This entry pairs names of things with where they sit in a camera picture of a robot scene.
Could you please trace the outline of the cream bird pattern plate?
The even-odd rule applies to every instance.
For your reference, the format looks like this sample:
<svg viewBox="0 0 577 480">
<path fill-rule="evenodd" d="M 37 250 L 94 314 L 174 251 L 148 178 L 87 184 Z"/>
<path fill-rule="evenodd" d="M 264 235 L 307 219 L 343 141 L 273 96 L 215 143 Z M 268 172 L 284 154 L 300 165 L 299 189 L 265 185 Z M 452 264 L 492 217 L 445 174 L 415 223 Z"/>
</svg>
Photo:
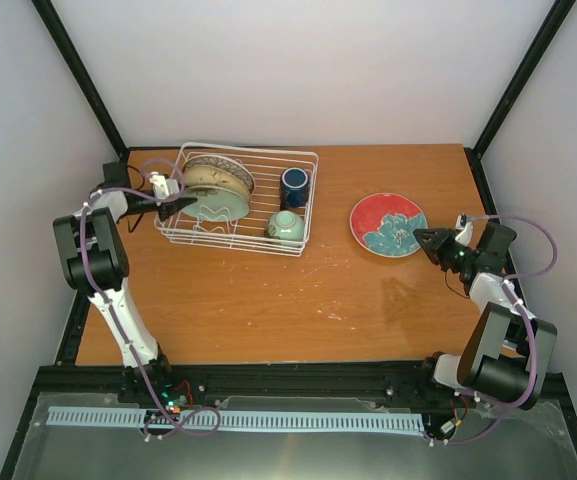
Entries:
<svg viewBox="0 0 577 480">
<path fill-rule="evenodd" d="M 248 200 L 248 187 L 233 174 L 210 165 L 196 165 L 184 172 L 185 184 L 188 187 L 222 187 Z"/>
</svg>

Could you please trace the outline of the pale green ceramic bowl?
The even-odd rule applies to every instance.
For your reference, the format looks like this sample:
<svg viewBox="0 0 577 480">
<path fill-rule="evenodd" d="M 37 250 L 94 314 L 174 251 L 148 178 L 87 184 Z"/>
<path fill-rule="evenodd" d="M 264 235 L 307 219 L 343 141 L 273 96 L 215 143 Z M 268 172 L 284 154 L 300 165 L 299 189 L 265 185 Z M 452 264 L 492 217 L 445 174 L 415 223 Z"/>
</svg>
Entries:
<svg viewBox="0 0 577 480">
<path fill-rule="evenodd" d="M 279 246 L 296 247 L 304 240 L 304 220 L 290 210 L 281 210 L 271 215 L 264 231 L 266 238 L 276 240 Z"/>
</svg>

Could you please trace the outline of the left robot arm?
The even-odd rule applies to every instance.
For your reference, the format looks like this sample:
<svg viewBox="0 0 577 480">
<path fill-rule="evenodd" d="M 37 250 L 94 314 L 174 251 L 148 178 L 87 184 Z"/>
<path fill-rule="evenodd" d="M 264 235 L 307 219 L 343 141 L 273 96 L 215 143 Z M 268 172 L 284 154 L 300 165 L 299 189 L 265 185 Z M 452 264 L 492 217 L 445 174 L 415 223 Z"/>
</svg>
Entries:
<svg viewBox="0 0 577 480">
<path fill-rule="evenodd" d="M 141 168 L 137 172 L 150 187 L 135 189 L 129 165 L 105 164 L 104 180 L 79 210 L 53 221 L 53 232 L 66 282 L 104 318 L 120 349 L 128 382 L 141 383 L 142 392 L 161 403 L 174 395 L 176 378 L 132 298 L 129 259 L 117 223 L 151 212 L 167 220 L 196 200 L 183 194 L 185 182 L 178 165 L 164 159 L 146 164 L 168 165 L 172 172 Z"/>
</svg>

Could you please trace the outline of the dark blue ceramic mug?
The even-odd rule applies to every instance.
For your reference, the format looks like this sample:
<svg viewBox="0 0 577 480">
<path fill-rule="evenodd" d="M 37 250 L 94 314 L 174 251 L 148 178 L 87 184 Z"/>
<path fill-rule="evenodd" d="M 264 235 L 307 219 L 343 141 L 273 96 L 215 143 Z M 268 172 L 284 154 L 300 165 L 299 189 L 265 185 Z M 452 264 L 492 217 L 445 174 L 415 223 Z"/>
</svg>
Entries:
<svg viewBox="0 0 577 480">
<path fill-rule="evenodd" d="M 280 208 L 305 207 L 310 193 L 310 177 L 302 168 L 286 169 L 280 177 L 279 195 Z"/>
</svg>

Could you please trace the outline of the red rimmed plate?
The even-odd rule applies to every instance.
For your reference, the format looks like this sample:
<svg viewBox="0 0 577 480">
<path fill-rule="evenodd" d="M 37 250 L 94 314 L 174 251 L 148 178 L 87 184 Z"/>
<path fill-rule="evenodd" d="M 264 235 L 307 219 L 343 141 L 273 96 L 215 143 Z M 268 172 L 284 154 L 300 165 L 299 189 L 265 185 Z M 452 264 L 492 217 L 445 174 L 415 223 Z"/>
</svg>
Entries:
<svg viewBox="0 0 577 480">
<path fill-rule="evenodd" d="M 416 229 L 426 229 L 422 209 L 395 193 L 375 193 L 357 202 L 349 215 L 350 231 L 365 250 L 384 258 L 405 258 L 420 249 Z"/>
</svg>

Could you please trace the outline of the white floral pattern plate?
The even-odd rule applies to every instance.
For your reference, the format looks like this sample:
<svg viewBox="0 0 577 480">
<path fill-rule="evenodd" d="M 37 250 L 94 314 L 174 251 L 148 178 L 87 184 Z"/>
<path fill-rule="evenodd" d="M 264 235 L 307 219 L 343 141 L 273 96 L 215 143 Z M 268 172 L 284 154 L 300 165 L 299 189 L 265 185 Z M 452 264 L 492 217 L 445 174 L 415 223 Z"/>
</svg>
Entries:
<svg viewBox="0 0 577 480">
<path fill-rule="evenodd" d="M 237 159 L 223 154 L 199 154 L 185 161 L 182 172 L 188 177 L 187 171 L 196 166 L 210 166 L 229 173 L 240 180 L 253 193 L 256 187 L 252 173 Z"/>
</svg>

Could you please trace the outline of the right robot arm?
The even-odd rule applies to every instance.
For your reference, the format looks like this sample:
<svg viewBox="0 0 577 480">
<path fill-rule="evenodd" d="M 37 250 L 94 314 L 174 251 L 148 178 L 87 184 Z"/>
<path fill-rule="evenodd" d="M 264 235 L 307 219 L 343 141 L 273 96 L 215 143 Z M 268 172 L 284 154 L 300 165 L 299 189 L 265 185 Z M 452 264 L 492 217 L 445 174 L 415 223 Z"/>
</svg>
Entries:
<svg viewBox="0 0 577 480">
<path fill-rule="evenodd" d="M 517 233 L 489 222 L 472 248 L 472 230 L 472 220 L 463 215 L 454 229 L 414 231 L 431 263 L 456 274 L 480 312 L 462 354 L 437 352 L 425 359 L 428 380 L 506 407 L 529 410 L 541 393 L 557 329 L 525 306 L 512 276 L 504 272 Z"/>
</svg>

